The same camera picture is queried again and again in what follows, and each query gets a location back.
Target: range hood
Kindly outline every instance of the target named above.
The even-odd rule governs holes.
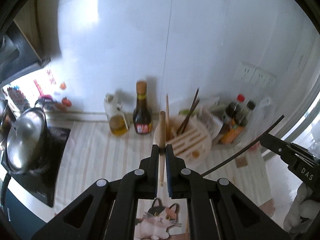
[[[49,62],[50,58],[42,59],[17,23],[12,21],[0,39],[0,88]]]

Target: cat ear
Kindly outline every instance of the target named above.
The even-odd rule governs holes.
[[[161,199],[160,198],[156,198],[152,203],[152,207],[162,207]]]
[[[173,205],[171,205],[169,207],[169,209],[171,209],[173,212],[178,213],[179,212],[179,204],[174,203]]]

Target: silver rivet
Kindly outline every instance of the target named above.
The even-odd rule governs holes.
[[[226,186],[229,184],[229,180],[227,180],[226,178],[222,178],[222,179],[219,179],[219,183],[220,185]]]
[[[141,176],[144,174],[144,170],[143,169],[137,169],[134,171],[134,174],[138,175],[138,176]]]
[[[189,170],[189,169],[182,169],[182,170],[181,170],[181,174],[183,174],[183,175],[189,175],[189,174],[191,174],[191,170]]]
[[[105,179],[99,179],[98,181],[97,181],[97,186],[98,187],[103,187],[103,186],[105,186],[107,184],[107,181],[105,180]]]

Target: yellow oil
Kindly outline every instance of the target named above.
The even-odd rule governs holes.
[[[109,126],[110,126],[111,132],[116,136],[123,135],[128,131],[123,116],[119,114],[114,115],[113,117],[110,118]]]

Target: red bottle cap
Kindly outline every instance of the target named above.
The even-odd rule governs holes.
[[[242,103],[242,102],[245,100],[244,95],[243,95],[243,94],[239,94],[239,95],[237,96],[237,100]]]

